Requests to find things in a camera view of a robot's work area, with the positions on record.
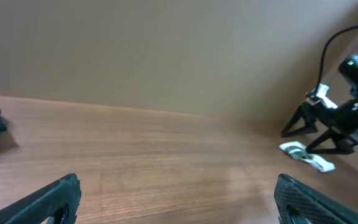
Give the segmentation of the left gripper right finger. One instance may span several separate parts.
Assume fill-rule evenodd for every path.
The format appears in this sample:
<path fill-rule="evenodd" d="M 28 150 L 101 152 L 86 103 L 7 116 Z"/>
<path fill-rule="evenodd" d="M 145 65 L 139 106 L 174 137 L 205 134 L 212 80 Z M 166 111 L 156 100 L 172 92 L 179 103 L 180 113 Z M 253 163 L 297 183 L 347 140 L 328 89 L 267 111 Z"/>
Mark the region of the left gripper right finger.
<path fill-rule="evenodd" d="M 358 212 L 287 174 L 274 190 L 280 224 L 358 224 Z"/>

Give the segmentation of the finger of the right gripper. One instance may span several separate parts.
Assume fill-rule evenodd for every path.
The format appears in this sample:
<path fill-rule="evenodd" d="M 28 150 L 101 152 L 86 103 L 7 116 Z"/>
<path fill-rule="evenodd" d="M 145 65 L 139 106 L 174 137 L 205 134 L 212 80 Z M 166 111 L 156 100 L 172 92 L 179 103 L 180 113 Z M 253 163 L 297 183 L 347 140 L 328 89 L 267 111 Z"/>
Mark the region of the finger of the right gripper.
<path fill-rule="evenodd" d="M 354 152 L 355 136 L 327 129 L 306 147 L 309 154 L 348 155 Z"/>
<path fill-rule="evenodd" d="M 301 104 L 281 132 L 281 137 L 289 138 L 317 133 L 316 116 L 309 104 Z"/>

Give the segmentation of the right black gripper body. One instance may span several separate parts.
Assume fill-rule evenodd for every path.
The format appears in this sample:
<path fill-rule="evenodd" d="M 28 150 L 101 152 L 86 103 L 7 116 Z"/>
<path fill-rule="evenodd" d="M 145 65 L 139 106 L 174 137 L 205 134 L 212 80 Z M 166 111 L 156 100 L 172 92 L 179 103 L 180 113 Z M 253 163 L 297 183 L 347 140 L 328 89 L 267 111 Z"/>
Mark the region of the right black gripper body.
<path fill-rule="evenodd" d="M 355 146 L 358 145 L 358 92 L 355 92 L 353 99 L 339 105 L 336 109 L 325 108 L 322 103 L 310 106 L 316 121 L 338 133 L 353 134 Z"/>

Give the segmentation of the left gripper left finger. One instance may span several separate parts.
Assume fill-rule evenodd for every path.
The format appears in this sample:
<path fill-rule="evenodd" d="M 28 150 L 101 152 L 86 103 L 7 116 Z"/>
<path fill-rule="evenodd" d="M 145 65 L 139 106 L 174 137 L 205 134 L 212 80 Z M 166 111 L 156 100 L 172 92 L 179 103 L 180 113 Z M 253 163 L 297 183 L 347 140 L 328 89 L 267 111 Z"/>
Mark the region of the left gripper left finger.
<path fill-rule="evenodd" d="M 74 223 L 80 200 L 80 180 L 67 174 L 1 209 L 0 224 Z"/>

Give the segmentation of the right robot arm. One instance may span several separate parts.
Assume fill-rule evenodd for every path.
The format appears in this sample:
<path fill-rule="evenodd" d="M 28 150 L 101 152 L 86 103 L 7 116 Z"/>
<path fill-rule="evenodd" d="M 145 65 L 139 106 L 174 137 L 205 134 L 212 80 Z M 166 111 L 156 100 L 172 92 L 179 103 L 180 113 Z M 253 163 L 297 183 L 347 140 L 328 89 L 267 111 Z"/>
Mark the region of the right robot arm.
<path fill-rule="evenodd" d="M 282 137 L 289 138 L 316 133 L 315 122 L 323 123 L 328 129 L 306 147 L 309 154 L 348 155 L 358 145 L 358 53 L 346 58 L 338 70 L 351 86 L 352 99 L 338 106 L 327 97 L 329 87 L 320 84 L 282 130 Z"/>

